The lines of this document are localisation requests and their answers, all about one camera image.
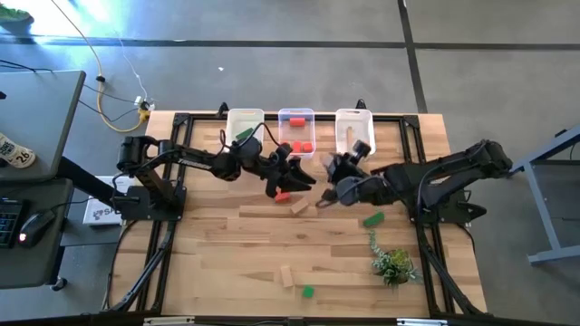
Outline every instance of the gray floor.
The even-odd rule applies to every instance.
[[[0,28],[5,33],[0,38],[10,37],[8,32],[77,36],[45,2],[8,1],[29,9],[35,23],[28,32]],[[115,37],[113,26],[124,38],[146,40],[403,41],[394,0],[59,3],[91,37]],[[407,6],[416,42],[580,41],[576,1],[407,0]],[[140,95],[121,48],[96,50],[111,85],[108,91],[131,100]],[[221,101],[231,107],[336,110],[363,97],[373,111],[417,112],[405,49],[137,46],[126,53],[159,110],[214,110]],[[83,46],[0,44],[0,58],[35,67],[83,69],[87,83],[95,85],[94,60]],[[578,51],[418,50],[417,61],[427,109],[444,115],[453,150],[494,139],[517,159],[559,130],[580,123]],[[82,98],[94,105],[92,91],[85,89]],[[105,99],[104,108],[117,116],[131,105]],[[129,115],[119,125],[128,127],[135,120]],[[143,132],[140,128],[134,134]],[[94,174],[111,174],[123,136],[79,106],[65,154]],[[472,202],[488,209],[472,232],[489,311],[579,324],[580,258],[538,267],[527,263],[527,254],[546,250],[548,243],[525,177],[482,181],[470,188]],[[567,243],[578,245],[578,226],[566,222],[559,227]],[[111,255],[110,245],[67,249],[62,275],[70,286],[57,293],[47,288],[1,291],[0,320],[96,312]]]

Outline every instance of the plastic bin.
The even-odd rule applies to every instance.
[[[226,143],[231,144],[238,134],[249,128],[255,129],[260,122],[264,122],[264,112],[260,109],[231,109],[227,113]],[[256,131],[254,138],[264,141],[264,127]]]
[[[278,112],[278,142],[292,146],[293,156],[311,158],[316,152],[314,111],[308,108],[284,108]]]
[[[335,114],[336,151],[350,152],[354,142],[362,140],[371,146],[369,155],[372,155],[376,151],[372,113],[369,110],[339,109]]]

